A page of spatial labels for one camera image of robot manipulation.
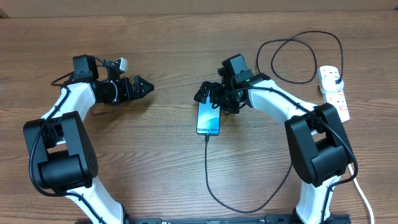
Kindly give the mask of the blue Galaxy smartphone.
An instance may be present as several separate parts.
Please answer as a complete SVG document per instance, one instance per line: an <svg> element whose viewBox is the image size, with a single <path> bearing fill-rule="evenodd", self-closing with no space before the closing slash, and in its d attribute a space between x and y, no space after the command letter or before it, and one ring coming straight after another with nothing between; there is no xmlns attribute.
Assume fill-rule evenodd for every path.
<svg viewBox="0 0 398 224"><path fill-rule="evenodd" d="M212 108L209 100L198 104L197 134L218 135L220 133L220 108Z"/></svg>

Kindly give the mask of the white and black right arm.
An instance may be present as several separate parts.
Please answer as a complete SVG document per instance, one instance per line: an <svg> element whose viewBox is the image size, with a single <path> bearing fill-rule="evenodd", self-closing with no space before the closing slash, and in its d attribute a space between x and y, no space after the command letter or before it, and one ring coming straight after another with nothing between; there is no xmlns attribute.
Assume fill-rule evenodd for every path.
<svg viewBox="0 0 398 224"><path fill-rule="evenodd" d="M330 212L335 187L357 175L342 179L346 168L358 164L337 109L330 103L302 101L269 76L253 74L241 54L226 59L218 74L221 82L203 82L194 96L198 134L219 134L221 111L235 114L243 106L261 110L285 127L290 166L302 180L300 199L291 215L271 215L266 221L350 223L349 215Z"/></svg>

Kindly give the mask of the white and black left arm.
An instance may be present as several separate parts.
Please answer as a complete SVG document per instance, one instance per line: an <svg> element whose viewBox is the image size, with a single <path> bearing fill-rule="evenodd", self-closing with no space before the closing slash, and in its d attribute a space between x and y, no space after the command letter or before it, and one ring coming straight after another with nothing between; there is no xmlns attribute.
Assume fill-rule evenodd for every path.
<svg viewBox="0 0 398 224"><path fill-rule="evenodd" d="M83 121L98 103L119 106L154 91L140 76L124 77L129 62L73 58L74 70L61 77L60 97L40 119L23 127L29 153L29 177L47 197L75 202L90 223L135 223L123 205L110 196L98 177L98 160Z"/></svg>

